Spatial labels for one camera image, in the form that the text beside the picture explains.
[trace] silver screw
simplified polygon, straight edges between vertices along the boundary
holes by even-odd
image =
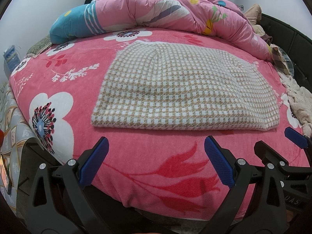
[[[46,164],[45,164],[45,163],[42,163],[41,165],[39,165],[39,168],[40,168],[41,170],[43,170],[44,168],[46,168]]]
[[[246,161],[244,159],[238,159],[237,162],[240,165],[245,165],[246,164]]]
[[[68,165],[70,165],[70,166],[75,165],[75,163],[76,163],[75,159],[71,159],[71,160],[68,161]]]
[[[272,163],[268,163],[268,168],[272,170],[274,169],[274,165]]]

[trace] black headboard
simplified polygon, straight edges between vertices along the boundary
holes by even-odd
[[[266,14],[258,22],[273,44],[280,46],[294,64],[294,78],[312,92],[312,40],[292,26]]]

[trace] blue gripper pad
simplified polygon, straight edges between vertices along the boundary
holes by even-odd
[[[205,139],[205,152],[216,170],[222,184],[228,186],[230,189],[234,186],[233,169],[226,160],[220,149],[210,137]]]
[[[97,171],[101,167],[109,149],[108,139],[103,137],[80,169],[79,186],[84,188],[91,185]]]
[[[284,135],[286,138],[288,138],[294,144],[296,144],[299,148],[301,149],[308,148],[307,139],[302,134],[292,129],[291,127],[285,129]]]

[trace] houndstooth blanket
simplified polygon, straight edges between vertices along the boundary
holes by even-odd
[[[138,40],[111,64],[91,119],[97,127],[269,130],[280,116],[255,65],[226,51]]]

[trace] smartphone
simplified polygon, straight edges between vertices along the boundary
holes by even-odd
[[[11,194],[12,181],[10,179],[9,172],[7,171],[7,167],[4,164],[4,158],[2,154],[0,154],[0,175],[4,187],[7,190],[7,194]]]

